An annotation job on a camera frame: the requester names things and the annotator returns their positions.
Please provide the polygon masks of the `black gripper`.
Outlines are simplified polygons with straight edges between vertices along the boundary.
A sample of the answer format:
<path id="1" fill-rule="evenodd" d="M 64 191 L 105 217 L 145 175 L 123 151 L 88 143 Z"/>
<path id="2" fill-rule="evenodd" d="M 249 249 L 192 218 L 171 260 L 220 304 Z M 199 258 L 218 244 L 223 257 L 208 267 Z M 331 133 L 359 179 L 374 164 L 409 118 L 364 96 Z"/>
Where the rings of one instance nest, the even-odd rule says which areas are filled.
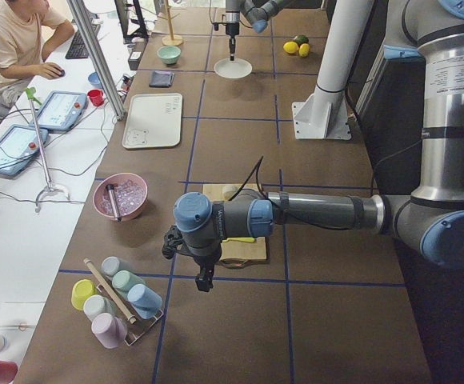
<path id="1" fill-rule="evenodd" d="M 229 36 L 230 60 L 235 60 L 236 39 L 239 35 L 240 13 L 225 13 L 220 21 L 212 22 L 213 28 L 218 31 L 220 26 L 225 27 L 225 33 Z"/>
<path id="2" fill-rule="evenodd" d="M 192 258 L 201 267 L 195 277 L 196 286 L 201 292 L 209 292 L 214 287 L 214 268 L 221 258 L 221 245 L 217 244 L 213 249 L 196 249 Z"/>

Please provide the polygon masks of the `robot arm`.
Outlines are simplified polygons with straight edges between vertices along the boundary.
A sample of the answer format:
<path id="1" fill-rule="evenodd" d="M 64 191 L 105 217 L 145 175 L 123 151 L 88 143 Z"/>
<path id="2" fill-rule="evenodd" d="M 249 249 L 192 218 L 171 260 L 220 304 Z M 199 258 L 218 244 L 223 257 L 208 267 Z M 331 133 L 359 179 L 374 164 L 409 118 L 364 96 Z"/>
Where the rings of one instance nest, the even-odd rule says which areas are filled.
<path id="1" fill-rule="evenodd" d="M 174 204 L 163 255 L 191 257 L 212 288 L 227 238 L 267 237 L 276 224 L 389 234 L 445 268 L 464 268 L 464 1 L 392 1 L 384 56 L 426 62 L 419 186 L 409 195 L 324 196 L 241 188 L 226 201 L 199 192 Z"/>
<path id="2" fill-rule="evenodd" d="M 241 16 L 259 34 L 264 31 L 272 17 L 291 3 L 292 1 L 289 0 L 269 0 L 261 6 L 256 6 L 251 0 L 226 0 L 225 15 L 222 20 L 212 21 L 211 24 L 216 31 L 220 26 L 224 26 L 225 34 L 229 37 L 230 60 L 235 61 L 236 37 L 240 32 Z"/>

